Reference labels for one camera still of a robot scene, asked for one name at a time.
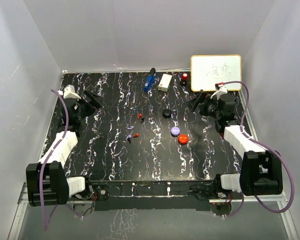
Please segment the black earbud charging case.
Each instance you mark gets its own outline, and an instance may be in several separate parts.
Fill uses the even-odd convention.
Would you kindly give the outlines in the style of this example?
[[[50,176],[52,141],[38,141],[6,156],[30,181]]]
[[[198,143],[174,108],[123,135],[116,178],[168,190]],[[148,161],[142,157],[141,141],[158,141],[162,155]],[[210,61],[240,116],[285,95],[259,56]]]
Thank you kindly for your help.
[[[162,116],[166,119],[170,118],[172,116],[172,111],[170,109],[164,109],[162,111]]]

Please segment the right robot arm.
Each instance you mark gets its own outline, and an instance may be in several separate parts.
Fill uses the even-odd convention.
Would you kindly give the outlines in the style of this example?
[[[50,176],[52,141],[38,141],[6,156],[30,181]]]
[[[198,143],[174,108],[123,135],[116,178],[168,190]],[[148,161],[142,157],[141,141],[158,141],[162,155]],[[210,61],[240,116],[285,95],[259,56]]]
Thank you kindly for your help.
[[[216,177],[213,194],[223,199],[230,192],[246,196],[279,195],[283,191],[282,164],[268,149],[253,142],[253,138],[239,125],[236,116],[237,99],[223,93],[220,96],[199,92],[188,103],[189,109],[215,120],[215,129],[242,158],[240,173]]]

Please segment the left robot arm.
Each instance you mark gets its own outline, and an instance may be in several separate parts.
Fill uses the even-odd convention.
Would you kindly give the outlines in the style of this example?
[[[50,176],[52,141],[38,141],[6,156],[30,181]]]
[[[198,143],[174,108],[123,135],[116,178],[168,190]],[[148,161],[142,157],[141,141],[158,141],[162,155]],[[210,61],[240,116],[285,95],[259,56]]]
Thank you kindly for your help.
[[[78,144],[83,120],[102,108],[102,97],[89,90],[84,90],[81,97],[73,85],[52,92],[63,106],[62,121],[47,152],[26,167],[28,201],[32,207],[64,205],[76,194],[83,200],[93,195],[94,188],[84,176],[66,177],[64,167]]]

